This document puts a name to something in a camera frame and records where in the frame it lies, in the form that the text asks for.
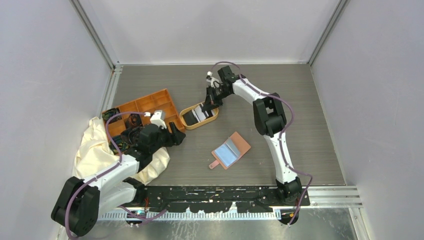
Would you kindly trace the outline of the black card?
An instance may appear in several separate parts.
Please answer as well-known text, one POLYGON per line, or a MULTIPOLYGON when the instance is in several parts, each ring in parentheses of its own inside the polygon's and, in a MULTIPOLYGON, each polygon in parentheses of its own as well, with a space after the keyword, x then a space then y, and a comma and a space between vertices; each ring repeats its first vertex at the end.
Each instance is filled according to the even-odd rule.
POLYGON ((209 109, 209 110, 204 109, 203 114, 204 114, 206 119, 211 118, 211 117, 216 115, 216 113, 213 109, 209 109))
POLYGON ((189 110, 188 112, 184 113, 182 115, 182 118, 184 119, 185 124, 187 126, 193 126, 199 122, 196 114, 192 110, 189 110))

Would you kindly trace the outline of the oval wooden card tray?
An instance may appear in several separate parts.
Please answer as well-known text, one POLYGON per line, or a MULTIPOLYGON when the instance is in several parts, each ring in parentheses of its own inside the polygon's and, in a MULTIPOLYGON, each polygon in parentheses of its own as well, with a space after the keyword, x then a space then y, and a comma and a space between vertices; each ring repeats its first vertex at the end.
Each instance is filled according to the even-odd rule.
POLYGON ((188 107, 179 113, 179 118, 186 130, 194 130, 214 121, 218 117, 218 108, 209 111, 203 111, 203 106, 204 103, 201 102, 188 107))

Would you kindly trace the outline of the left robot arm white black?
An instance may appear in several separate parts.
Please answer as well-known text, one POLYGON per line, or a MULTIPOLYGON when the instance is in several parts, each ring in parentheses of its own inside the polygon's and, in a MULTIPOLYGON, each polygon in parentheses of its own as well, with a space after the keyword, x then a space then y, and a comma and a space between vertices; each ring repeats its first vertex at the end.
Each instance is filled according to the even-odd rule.
POLYGON ((65 227, 70 239, 86 235, 102 214, 126 203, 141 206, 146 193, 128 178, 148 166, 163 147, 180 145, 186 134, 174 122, 170 129, 150 123, 141 128, 135 143, 110 166, 85 178, 70 177, 63 185, 51 219, 65 227))

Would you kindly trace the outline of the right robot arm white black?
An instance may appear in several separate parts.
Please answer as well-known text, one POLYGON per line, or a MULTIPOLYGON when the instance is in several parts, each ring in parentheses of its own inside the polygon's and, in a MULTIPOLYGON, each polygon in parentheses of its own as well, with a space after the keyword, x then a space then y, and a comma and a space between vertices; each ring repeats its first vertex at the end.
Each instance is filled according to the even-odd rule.
POLYGON ((208 71, 204 109, 214 110, 223 105, 224 98, 237 95, 252 106, 254 125, 264 137, 275 167, 276 193, 279 202, 291 205, 302 200, 304 190, 298 173, 291 162, 286 143, 287 118, 283 108, 284 101, 277 93, 268 93, 254 86, 242 74, 235 74, 230 66, 218 70, 219 78, 208 71))

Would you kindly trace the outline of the dark rolled belt lower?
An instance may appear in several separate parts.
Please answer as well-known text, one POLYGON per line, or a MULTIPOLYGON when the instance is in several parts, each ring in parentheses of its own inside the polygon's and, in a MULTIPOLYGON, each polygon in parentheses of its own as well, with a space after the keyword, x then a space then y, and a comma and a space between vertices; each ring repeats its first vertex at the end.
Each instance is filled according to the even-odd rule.
POLYGON ((133 145, 138 141, 139 134, 142 130, 142 126, 127 128, 121 132, 120 136, 127 144, 133 145))

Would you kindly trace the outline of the dark rolled belt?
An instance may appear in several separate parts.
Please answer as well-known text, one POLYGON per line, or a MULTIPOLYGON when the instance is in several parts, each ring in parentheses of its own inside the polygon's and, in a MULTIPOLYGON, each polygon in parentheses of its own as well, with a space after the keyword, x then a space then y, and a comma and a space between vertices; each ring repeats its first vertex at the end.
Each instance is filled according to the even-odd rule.
POLYGON ((133 129, 137 127, 142 127, 143 122, 139 114, 131 113, 128 118, 125 119, 124 125, 126 129, 133 129))
POLYGON ((112 118, 112 120, 110 121, 110 123, 114 123, 114 122, 117 122, 117 121, 122 120, 122 116, 121 115, 118 115, 118 116, 114 117, 114 115, 119 114, 120 112, 121 111, 119 110, 118 107, 110 108, 110 109, 104 111, 101 114, 101 118, 103 119, 103 123, 106 124, 107 121, 110 118, 112 118))
POLYGON ((120 136, 127 144, 133 145, 138 141, 139 134, 142 130, 142 126, 127 128, 121 132, 120 136))
POLYGON ((112 140, 113 140, 114 144, 111 141, 109 143, 109 148, 111 149, 111 151, 113 152, 114 155, 119 154, 116 146, 118 147, 118 149, 120 150, 121 153, 124 153, 127 149, 130 148, 130 145, 125 140, 123 140, 120 135, 113 136, 112 140))

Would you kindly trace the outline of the dark rolled belt middle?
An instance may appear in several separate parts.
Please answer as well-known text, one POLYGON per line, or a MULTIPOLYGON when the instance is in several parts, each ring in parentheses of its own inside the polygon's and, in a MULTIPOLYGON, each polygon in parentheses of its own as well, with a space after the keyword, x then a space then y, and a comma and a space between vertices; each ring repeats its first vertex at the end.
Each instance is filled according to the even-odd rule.
POLYGON ((126 129, 133 129, 137 127, 142 127, 143 122, 139 114, 131 113, 128 118, 125 119, 124 125, 126 129))

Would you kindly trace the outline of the dark rolled belt bottom left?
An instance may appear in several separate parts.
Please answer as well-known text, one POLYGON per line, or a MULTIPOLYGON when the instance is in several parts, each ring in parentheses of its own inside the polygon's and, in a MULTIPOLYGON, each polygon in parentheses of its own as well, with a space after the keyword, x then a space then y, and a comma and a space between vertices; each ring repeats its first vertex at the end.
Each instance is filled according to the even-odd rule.
POLYGON ((113 140, 114 144, 111 141, 109 143, 109 148, 111 149, 111 151, 113 152, 114 155, 119 154, 116 146, 118 147, 118 149, 120 150, 121 153, 124 153, 127 149, 130 148, 130 145, 125 140, 123 140, 120 135, 113 136, 112 140, 113 140))

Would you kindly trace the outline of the orange compartment tray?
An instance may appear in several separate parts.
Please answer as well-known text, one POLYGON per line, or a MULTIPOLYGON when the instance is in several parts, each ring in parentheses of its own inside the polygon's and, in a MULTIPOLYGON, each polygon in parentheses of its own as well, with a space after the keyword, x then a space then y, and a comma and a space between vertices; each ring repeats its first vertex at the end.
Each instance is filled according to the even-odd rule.
MULTIPOLYGON (((170 96, 167 89, 154 92, 149 95, 134 99, 124 104, 118 105, 115 108, 119 108, 120 113, 123 113, 122 120, 109 123, 108 132, 111 137, 121 136, 121 132, 126 130, 125 120, 129 117, 129 112, 148 112, 154 113, 156 110, 162 110, 165 113, 165 123, 169 128, 169 122, 174 122, 176 127, 181 131, 185 132, 182 121, 178 116, 176 106, 170 96)), ((150 118, 140 114, 142 124, 145 125, 150 123, 150 118)))

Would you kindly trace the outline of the dark rolled belt upper left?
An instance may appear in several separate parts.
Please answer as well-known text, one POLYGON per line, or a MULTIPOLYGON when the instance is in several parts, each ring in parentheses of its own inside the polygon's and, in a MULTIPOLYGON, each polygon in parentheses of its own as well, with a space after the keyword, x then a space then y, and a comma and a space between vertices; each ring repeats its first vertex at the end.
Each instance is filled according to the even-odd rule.
POLYGON ((110 108, 110 109, 104 111, 101 114, 101 118, 103 119, 103 123, 106 124, 107 121, 110 118, 112 118, 112 120, 110 121, 110 123, 114 123, 114 122, 117 122, 117 121, 122 120, 122 116, 121 115, 118 115, 118 116, 114 117, 114 115, 119 114, 120 112, 121 111, 119 110, 118 107, 110 108))

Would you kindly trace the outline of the cream cloth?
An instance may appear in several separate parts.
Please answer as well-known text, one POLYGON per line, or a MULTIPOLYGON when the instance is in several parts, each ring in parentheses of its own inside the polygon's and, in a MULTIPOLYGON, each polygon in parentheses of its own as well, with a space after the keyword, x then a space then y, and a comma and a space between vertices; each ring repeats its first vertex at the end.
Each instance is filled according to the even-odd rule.
MULTIPOLYGON (((109 148, 103 120, 98 117, 90 119, 74 158, 72 175, 82 179, 105 169, 118 159, 109 148)), ((165 171, 170 159, 167 149, 162 147, 153 154, 152 161, 144 169, 131 177, 147 185, 165 171)))

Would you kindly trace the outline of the black mounting base plate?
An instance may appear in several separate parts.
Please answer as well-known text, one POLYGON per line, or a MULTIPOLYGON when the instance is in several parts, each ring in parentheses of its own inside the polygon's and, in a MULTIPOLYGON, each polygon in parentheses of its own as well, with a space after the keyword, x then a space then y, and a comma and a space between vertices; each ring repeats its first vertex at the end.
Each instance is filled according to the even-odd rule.
POLYGON ((168 213, 206 214, 229 212, 232 206, 237 213, 270 213, 274 207, 308 206, 307 196, 283 198, 276 186, 146 186, 136 194, 126 208, 142 208, 152 212, 164 209, 168 213))

